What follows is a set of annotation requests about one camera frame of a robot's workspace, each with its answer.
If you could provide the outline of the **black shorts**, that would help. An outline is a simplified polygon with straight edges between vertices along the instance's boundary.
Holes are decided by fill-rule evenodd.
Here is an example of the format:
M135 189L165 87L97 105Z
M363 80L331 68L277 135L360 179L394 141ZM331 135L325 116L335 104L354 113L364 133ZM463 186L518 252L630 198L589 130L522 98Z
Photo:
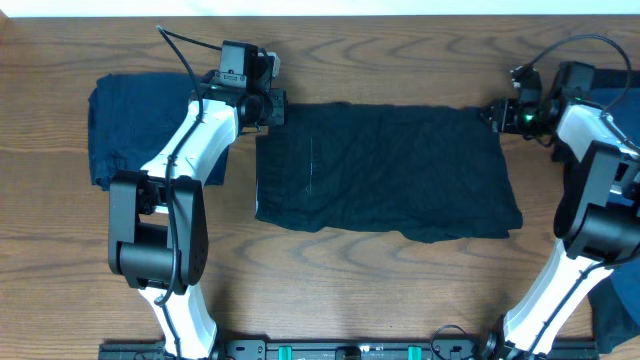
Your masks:
M434 243L523 224L498 135L476 108L292 104L256 140L258 220Z

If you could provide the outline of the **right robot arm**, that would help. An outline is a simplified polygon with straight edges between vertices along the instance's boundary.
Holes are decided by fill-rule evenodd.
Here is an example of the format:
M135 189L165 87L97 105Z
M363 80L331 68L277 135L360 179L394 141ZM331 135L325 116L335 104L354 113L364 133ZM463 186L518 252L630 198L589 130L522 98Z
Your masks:
M498 320L481 359L546 359L582 299L639 257L639 148L611 114L639 75L563 62L549 92L533 64L517 67L515 98L491 102L482 120L497 133L548 135L564 163L551 255L524 298Z

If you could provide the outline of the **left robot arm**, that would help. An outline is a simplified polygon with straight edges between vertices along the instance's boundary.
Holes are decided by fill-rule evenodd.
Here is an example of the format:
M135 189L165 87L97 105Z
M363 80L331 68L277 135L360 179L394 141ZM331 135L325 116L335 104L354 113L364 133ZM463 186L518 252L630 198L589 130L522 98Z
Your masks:
M203 187L246 127L285 121L273 87L280 59L224 41L211 76L194 83L186 116L164 148L111 181L108 263L150 304L164 333L151 344L103 344L102 359L212 359L218 329L200 286L208 256Z

